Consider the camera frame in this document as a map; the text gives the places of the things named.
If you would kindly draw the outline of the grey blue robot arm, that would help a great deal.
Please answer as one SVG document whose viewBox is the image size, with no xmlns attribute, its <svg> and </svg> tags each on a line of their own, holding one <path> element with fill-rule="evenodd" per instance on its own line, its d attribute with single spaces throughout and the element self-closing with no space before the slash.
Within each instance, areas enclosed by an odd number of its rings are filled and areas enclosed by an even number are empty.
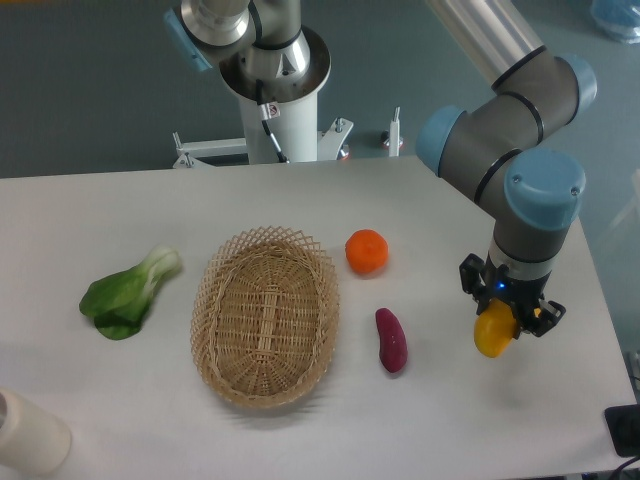
<svg viewBox="0 0 640 480">
<path fill-rule="evenodd" d="M 431 9 L 491 86 L 473 112 L 445 107 L 416 139 L 418 158 L 495 222 L 485 257 L 460 265 L 479 313 L 504 303 L 516 334 L 542 336 L 564 307 L 544 288 L 581 207 L 585 174 L 546 138 L 589 107 L 587 62 L 555 56 L 509 1 L 434 1 Z M 324 41 L 296 1 L 183 1 L 166 28 L 197 70 L 218 68 L 241 107 L 252 163 L 333 160 L 340 144 L 317 128 L 317 93 L 330 72 Z"/>
</svg>

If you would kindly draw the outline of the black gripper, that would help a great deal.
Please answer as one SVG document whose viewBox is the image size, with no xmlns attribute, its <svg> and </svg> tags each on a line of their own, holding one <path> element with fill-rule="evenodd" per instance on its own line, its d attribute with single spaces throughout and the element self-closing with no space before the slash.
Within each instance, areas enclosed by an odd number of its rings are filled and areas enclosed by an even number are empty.
<svg viewBox="0 0 640 480">
<path fill-rule="evenodd" d="M 473 253 L 462 261 L 459 266 L 461 288 L 476 302 L 476 314 L 482 314 L 492 299 L 498 299 L 507 305 L 513 304 L 517 324 L 514 339 L 523 333 L 539 338 L 555 328 L 566 308 L 558 302 L 541 299 L 550 274 L 519 280 L 508 273 L 506 266 L 496 267 L 490 259 L 484 261 Z"/>
</svg>

